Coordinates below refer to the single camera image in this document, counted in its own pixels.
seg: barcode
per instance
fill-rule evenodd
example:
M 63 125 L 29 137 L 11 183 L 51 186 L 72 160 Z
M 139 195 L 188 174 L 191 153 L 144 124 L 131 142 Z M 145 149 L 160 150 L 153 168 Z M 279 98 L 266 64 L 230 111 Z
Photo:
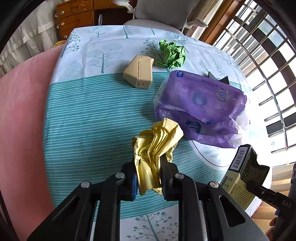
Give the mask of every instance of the barcode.
M 230 169 L 238 171 L 242 165 L 242 161 L 247 153 L 248 147 L 240 147 Z
M 210 122 L 209 120 L 206 120 L 206 119 L 202 119 L 202 122 L 204 122 L 206 125 L 212 124 L 212 122 Z

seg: beige plastic object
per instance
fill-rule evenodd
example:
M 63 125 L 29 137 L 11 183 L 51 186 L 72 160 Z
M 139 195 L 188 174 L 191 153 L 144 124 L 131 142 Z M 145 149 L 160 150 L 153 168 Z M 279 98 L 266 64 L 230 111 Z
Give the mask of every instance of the beige plastic object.
M 152 83 L 153 58 L 137 55 L 123 72 L 123 78 L 132 86 L 149 89 Z

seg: crumpled yellow bag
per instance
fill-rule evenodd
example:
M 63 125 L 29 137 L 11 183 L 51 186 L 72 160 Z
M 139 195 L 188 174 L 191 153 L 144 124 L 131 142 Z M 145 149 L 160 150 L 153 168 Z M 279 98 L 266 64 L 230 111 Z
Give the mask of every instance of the crumpled yellow bag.
M 144 130 L 139 136 L 132 138 L 140 195 L 144 195 L 149 189 L 162 195 L 160 156 L 166 154 L 168 161 L 172 162 L 173 150 L 182 136 L 183 131 L 177 122 L 163 118 L 162 121 L 155 122 L 151 130 Z

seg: tissue package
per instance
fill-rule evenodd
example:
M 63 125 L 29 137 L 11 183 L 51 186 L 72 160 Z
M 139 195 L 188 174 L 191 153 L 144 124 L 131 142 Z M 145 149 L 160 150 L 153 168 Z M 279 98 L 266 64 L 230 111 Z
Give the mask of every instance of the tissue package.
M 185 71 L 172 71 L 154 99 L 156 117 L 170 118 L 184 136 L 202 144 L 236 148 L 240 127 L 235 122 L 245 108 L 244 93 L 230 85 Z

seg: pink cushion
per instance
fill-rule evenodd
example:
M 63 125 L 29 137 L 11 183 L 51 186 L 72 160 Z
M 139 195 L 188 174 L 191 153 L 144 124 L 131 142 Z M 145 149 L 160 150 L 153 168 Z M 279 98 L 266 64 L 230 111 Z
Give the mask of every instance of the pink cushion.
M 20 240 L 53 210 L 42 132 L 49 82 L 62 46 L 0 78 L 0 189 Z

